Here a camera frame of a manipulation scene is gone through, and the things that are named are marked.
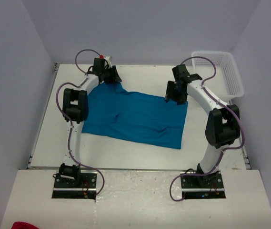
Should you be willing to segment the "blue t shirt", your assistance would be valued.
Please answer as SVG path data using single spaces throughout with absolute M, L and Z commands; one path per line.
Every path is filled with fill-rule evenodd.
M 83 133 L 181 149 L 188 105 L 102 83 L 89 96 Z

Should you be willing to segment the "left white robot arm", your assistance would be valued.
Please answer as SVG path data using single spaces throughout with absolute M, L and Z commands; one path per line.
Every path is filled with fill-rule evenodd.
M 88 118 L 88 95 L 101 83 L 120 83 L 116 66 L 111 63 L 112 57 L 102 55 L 94 59 L 85 79 L 79 85 L 63 83 L 56 91 L 56 104 L 67 122 L 67 149 L 65 158 L 59 168 L 59 176 L 65 179 L 70 187 L 81 184 L 81 167 L 92 169 L 80 162 L 80 136 L 84 122 Z

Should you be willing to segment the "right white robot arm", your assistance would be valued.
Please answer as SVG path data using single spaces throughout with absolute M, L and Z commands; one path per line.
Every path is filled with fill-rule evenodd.
M 187 174 L 187 181 L 196 182 L 199 187 L 207 187 L 219 173 L 218 165 L 224 150 L 228 149 L 240 137 L 241 128 L 237 119 L 240 110 L 236 105 L 217 97 L 203 83 L 196 73 L 190 74 L 184 64 L 172 69 L 174 81 L 168 81 L 165 101 L 175 101 L 178 105 L 185 104 L 187 97 L 192 97 L 208 115 L 205 137 L 208 146 L 202 161 L 193 174 Z

